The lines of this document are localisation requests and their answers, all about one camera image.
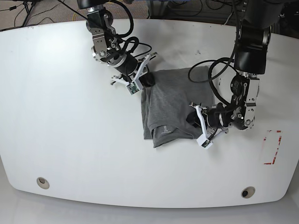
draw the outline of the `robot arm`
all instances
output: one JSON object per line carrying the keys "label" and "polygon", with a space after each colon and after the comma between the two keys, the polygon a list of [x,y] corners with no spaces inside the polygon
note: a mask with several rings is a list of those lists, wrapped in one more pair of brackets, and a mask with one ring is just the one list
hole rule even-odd
{"label": "robot arm", "polygon": [[[103,7],[103,4],[108,1],[77,0],[80,9],[88,10],[87,28],[93,35],[94,59],[109,64],[121,73],[119,76],[112,77],[111,84],[115,82],[124,84],[130,93],[134,94],[143,86],[155,84],[153,76],[148,71],[147,63],[156,56],[156,53],[148,54],[141,60],[131,55],[139,44],[138,38],[132,36],[126,41],[122,38],[128,37],[133,31],[132,15],[122,3],[110,0],[122,6],[130,19],[129,31],[118,35],[112,27],[111,13]],[[254,125],[256,98],[259,92],[258,75],[265,73],[266,54],[271,37],[270,26],[277,21],[284,3],[291,1],[295,0],[248,0],[246,14],[241,21],[234,48],[234,69],[237,74],[231,82],[233,93],[231,102],[227,102],[219,95],[211,79],[212,70],[217,63],[229,63],[232,60],[232,58],[221,58],[211,65],[208,73],[210,86],[221,103],[212,107],[191,104],[197,114],[193,116],[197,121],[193,120],[191,123],[198,124],[202,129],[203,134],[197,139],[202,147],[209,148],[212,139],[220,133],[227,133],[230,126],[247,130]],[[127,50],[129,43],[134,45]]]}
{"label": "robot arm", "polygon": [[[124,84],[131,94],[141,90],[143,86],[155,84],[153,76],[149,73],[147,63],[156,56],[156,53],[148,54],[143,59],[137,60],[131,54],[139,45],[137,37],[132,36],[127,40],[134,28],[133,17],[127,7],[121,2],[110,0],[122,6],[130,19],[130,29],[125,34],[117,34],[112,27],[113,16],[105,9],[104,3],[109,0],[77,0],[80,9],[87,8],[86,26],[93,35],[92,55],[96,61],[107,63],[120,72],[119,76],[112,77],[111,84],[116,82]],[[128,44],[133,47],[127,50]]]}
{"label": "robot arm", "polygon": [[[196,109],[199,119],[205,119],[207,124],[207,127],[204,127],[198,122],[203,132],[197,139],[200,146],[208,149],[212,144],[212,139],[217,136],[217,130],[227,133],[230,126],[235,126],[239,130],[247,130],[254,125],[256,98],[259,92],[258,75],[265,73],[271,25],[278,20],[284,3],[291,1],[248,0],[235,51],[234,68],[239,72],[231,82],[233,93],[231,102],[226,102],[210,81],[213,92],[222,103],[210,108],[191,105]],[[209,78],[216,64],[213,63],[210,67]]]}

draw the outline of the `round hole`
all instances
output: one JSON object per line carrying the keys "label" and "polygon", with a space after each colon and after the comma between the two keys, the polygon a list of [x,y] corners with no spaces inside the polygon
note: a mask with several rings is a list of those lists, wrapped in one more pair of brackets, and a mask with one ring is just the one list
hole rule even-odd
{"label": "round hole", "polygon": [[241,196],[242,198],[251,198],[255,191],[256,189],[254,187],[247,187],[242,191]]}
{"label": "round hole", "polygon": [[42,177],[38,177],[36,182],[37,182],[37,185],[40,186],[42,189],[48,189],[50,187],[49,182]]}
{"label": "round hole", "polygon": [[39,178],[38,180],[40,181],[40,183],[45,183],[46,182],[45,179],[43,179],[43,178]]}
{"label": "round hole", "polygon": [[242,192],[242,197],[246,197],[247,195],[248,195],[248,191],[245,190]]}

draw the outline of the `folded shirt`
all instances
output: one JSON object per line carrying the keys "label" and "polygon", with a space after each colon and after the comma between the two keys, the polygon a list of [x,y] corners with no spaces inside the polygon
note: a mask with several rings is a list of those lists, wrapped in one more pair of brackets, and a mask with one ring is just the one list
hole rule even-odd
{"label": "folded shirt", "polygon": [[[196,67],[192,71],[194,81],[207,79],[209,68]],[[153,139],[154,148],[175,139],[197,139],[202,131],[186,121],[194,111],[190,102],[214,104],[209,83],[193,83],[188,80],[186,69],[153,72],[156,84],[142,91],[141,107],[144,139]]]}

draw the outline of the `table surface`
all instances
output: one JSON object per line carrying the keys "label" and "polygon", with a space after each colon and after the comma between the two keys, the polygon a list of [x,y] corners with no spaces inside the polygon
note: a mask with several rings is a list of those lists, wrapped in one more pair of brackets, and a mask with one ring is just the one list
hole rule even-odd
{"label": "table surface", "polygon": [[[128,21],[115,20],[114,26],[124,33]],[[229,56],[235,28],[135,20],[133,35],[159,53],[149,68],[167,70]],[[264,203],[285,195],[299,158],[299,40],[272,36],[254,128],[231,129],[209,150],[195,140],[153,149],[143,140],[140,93],[130,96],[124,86],[109,85],[116,71],[92,58],[92,45],[82,21],[0,33],[0,155],[14,188],[155,208]],[[233,76],[227,70],[218,86],[227,100]],[[265,165],[275,156],[279,136],[275,164]],[[38,177],[50,188],[40,188]],[[241,192],[249,186],[256,192],[244,199]]]}
{"label": "table surface", "polygon": [[201,209],[149,209],[82,203],[11,187],[0,159],[1,224],[297,224],[299,210],[289,194],[278,202]]}

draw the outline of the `black cable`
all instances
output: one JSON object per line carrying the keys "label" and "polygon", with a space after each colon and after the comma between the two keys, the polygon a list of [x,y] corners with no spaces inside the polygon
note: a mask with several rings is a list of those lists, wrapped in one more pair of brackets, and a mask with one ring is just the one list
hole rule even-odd
{"label": "black cable", "polygon": [[201,0],[199,0],[200,1],[200,4],[201,4],[201,7],[200,7],[200,10],[196,13],[196,14],[194,14],[194,15],[182,15],[182,14],[178,14],[178,13],[176,13],[172,8],[170,8],[169,6],[167,6],[168,7],[168,9],[173,13],[173,14],[175,14],[175,15],[178,15],[178,16],[183,16],[183,17],[193,17],[193,16],[197,16],[199,13],[201,13],[201,11],[202,11],[202,7],[203,7],[203,5],[202,5],[202,1]]}
{"label": "black cable", "polygon": [[125,77],[127,78],[127,82],[129,82],[129,83],[131,83],[132,82],[132,79],[130,78],[130,76],[128,75],[128,73],[127,73],[127,63],[125,64]]}
{"label": "black cable", "polygon": [[18,15],[24,10],[25,8],[23,8],[21,11],[19,11],[19,13],[15,16],[14,18],[14,27],[15,27],[15,20],[17,19]]}
{"label": "black cable", "polygon": [[215,134],[217,133],[218,129],[215,130],[215,132],[213,134],[210,135],[210,137],[208,137],[209,140],[212,140],[215,136]]}
{"label": "black cable", "polygon": [[45,10],[45,11],[43,11],[43,12],[40,12],[40,13],[37,13],[37,14],[31,16],[31,17],[28,19],[27,23],[28,23],[29,20],[31,20],[33,17],[35,17],[35,16],[37,16],[37,15],[40,15],[40,14],[43,14],[43,13],[45,13],[45,12],[51,11],[52,9],[56,8],[57,6],[59,6],[60,4],[61,4],[61,3],[59,2],[58,4],[56,4],[55,6],[53,6],[52,8],[50,8],[50,9],[48,9],[48,10]]}
{"label": "black cable", "polygon": [[[236,52],[236,49],[237,49],[237,46],[238,46],[238,43],[239,43],[239,30],[240,30],[240,25],[239,25],[239,16],[238,16],[238,13],[237,13],[237,8],[236,8],[236,5],[235,5],[235,1],[232,0],[232,4],[233,4],[233,9],[234,9],[234,12],[235,12],[235,20],[236,20],[236,36],[235,36],[235,45],[234,45],[234,49],[233,49],[233,52],[228,60],[228,63],[224,66],[224,68],[215,76],[211,77],[211,78],[208,78],[207,80],[204,80],[204,81],[198,81],[197,83],[207,83],[207,82],[210,82],[210,81],[213,81],[214,79],[216,79],[217,77],[219,77],[228,67],[229,65],[232,63],[233,59],[234,59],[234,55],[235,55],[235,52]],[[197,66],[197,65],[200,65],[202,63],[197,63],[196,65],[192,66],[188,72],[188,77],[190,77],[190,72]]]}
{"label": "black cable", "polygon": [[187,3],[187,1],[183,1],[182,3],[177,3],[176,1],[171,1],[172,4],[176,5],[176,6],[181,6]]}
{"label": "black cable", "polygon": [[[97,26],[98,28],[104,30],[99,24],[97,24],[96,22],[88,19],[87,17],[83,16],[81,13],[77,12],[76,10],[72,9],[71,7],[69,7],[67,4],[65,4],[64,2],[62,2],[61,0],[57,0],[59,1],[61,4],[63,4],[65,7],[67,7],[69,10],[71,10],[72,12],[76,13],[77,15],[81,16],[82,18],[84,18],[86,21],[92,23],[93,25]],[[112,36],[112,37],[115,37],[116,39],[122,41],[122,42],[128,42],[128,43],[134,43],[134,42],[130,42],[130,41],[127,41],[127,40],[123,40],[121,39],[118,35],[113,35],[111,34],[110,32],[108,32],[107,30],[104,30],[104,32],[106,32],[108,35]],[[143,54],[146,54],[148,52],[150,52],[152,50],[152,47],[149,45],[149,44],[146,44],[146,43],[142,43],[142,42],[139,42],[140,45],[145,45],[145,46],[148,46],[150,48],[150,50],[148,51],[145,51],[144,53],[142,54],[139,54],[139,55],[136,55],[135,57],[138,57],[140,55],[143,55]]]}
{"label": "black cable", "polygon": [[134,43],[133,47],[128,51],[128,53],[131,54],[131,53],[134,52],[134,50],[135,50],[135,49],[137,48],[137,46],[139,45],[139,39],[138,39],[137,37],[135,37],[135,36],[132,36],[132,37],[129,37],[129,38],[127,39],[127,41],[128,41],[128,42],[125,42],[125,44],[123,45],[123,47],[122,47],[121,50],[122,50],[123,53],[125,53],[125,51],[126,51],[128,45],[129,45],[129,43],[130,43],[130,42],[133,42],[133,43]]}
{"label": "black cable", "polygon": [[[227,61],[229,61],[229,58],[227,58],[227,57],[223,57],[223,58],[220,58],[220,59],[216,60],[215,62],[213,62],[212,65],[210,66],[209,72],[208,72],[208,74],[207,74],[208,79],[212,79],[212,71],[213,71],[214,67],[215,67],[217,64],[219,64],[219,63],[225,63],[225,62],[227,62]],[[215,87],[213,81],[210,81],[209,84],[210,84],[210,87],[211,87],[211,89],[212,89],[214,95],[215,95],[215,96],[216,96],[222,103],[224,103],[225,105],[230,105],[230,103],[229,103],[228,101],[226,101],[226,100],[219,94],[219,92],[218,92],[218,90],[216,89],[216,87]]]}
{"label": "black cable", "polygon": [[141,54],[138,54],[138,55],[136,55],[136,56],[134,56],[134,57],[139,57],[139,56],[141,56],[141,55],[145,55],[145,54],[151,52],[152,47],[151,47],[149,44],[147,44],[147,43],[141,43],[141,42],[139,42],[139,44],[140,44],[140,45],[144,45],[144,46],[149,47],[149,50],[147,50],[147,51],[145,51],[145,52],[143,52],[143,53],[141,53]]}
{"label": "black cable", "polygon": [[270,2],[269,0],[263,0],[263,1],[266,3],[269,3],[269,4],[273,4],[273,5],[282,4],[282,2]]}
{"label": "black cable", "polygon": [[126,32],[125,34],[119,34],[118,35],[120,38],[125,38],[125,37],[129,36],[133,32],[133,29],[134,29],[133,16],[130,13],[130,10],[124,4],[122,4],[121,2],[116,1],[116,0],[110,0],[110,2],[121,6],[126,11],[128,17],[129,17],[129,20],[130,20],[130,29],[129,29],[129,31]]}
{"label": "black cable", "polygon": [[7,9],[2,9],[2,10],[0,10],[0,12],[2,12],[2,11],[12,11],[12,10],[16,9],[17,7],[19,7],[21,5],[23,5],[23,3],[19,4],[18,6],[11,6]]}
{"label": "black cable", "polygon": [[233,112],[237,107],[234,107],[233,109],[224,109],[223,111],[215,111],[214,114],[216,113],[229,113]]}
{"label": "black cable", "polygon": [[[219,2],[219,3],[222,3],[223,5],[227,5],[227,6],[232,6],[232,4],[229,4],[228,2],[224,2],[224,1],[220,1],[220,0],[210,0],[210,1]],[[242,2],[241,0],[235,1],[236,5],[239,5],[241,2]]]}
{"label": "black cable", "polygon": [[209,0],[206,0],[206,6],[209,8],[209,9],[211,9],[211,10],[218,10],[218,9],[221,9],[225,4],[224,4],[224,2],[219,2],[219,3],[222,3],[222,5],[221,6],[219,6],[218,8],[212,8],[210,5],[209,5]]}
{"label": "black cable", "polygon": [[[193,65],[193,66],[189,69],[189,71],[188,71],[188,79],[189,79],[189,81],[191,81],[191,82],[193,82],[193,83],[201,83],[201,81],[194,81],[194,80],[191,79],[191,71],[192,71],[195,67],[199,66],[200,64],[204,64],[204,63],[207,63],[207,62],[216,62],[216,61],[218,61],[218,60],[206,60],[206,61],[202,61],[202,62],[199,62],[199,63]],[[231,66],[231,65],[228,65],[228,66],[229,66],[230,68],[232,68],[236,73],[239,74],[239,72],[238,72],[233,66]]]}
{"label": "black cable", "polygon": [[39,25],[42,21],[44,21],[45,19],[49,19],[49,20],[51,20],[53,23],[56,23],[56,22],[53,21],[50,17],[45,17],[45,18],[43,18],[40,22],[38,22],[37,24],[30,24],[30,25],[27,25],[27,27],[37,26],[37,25]]}

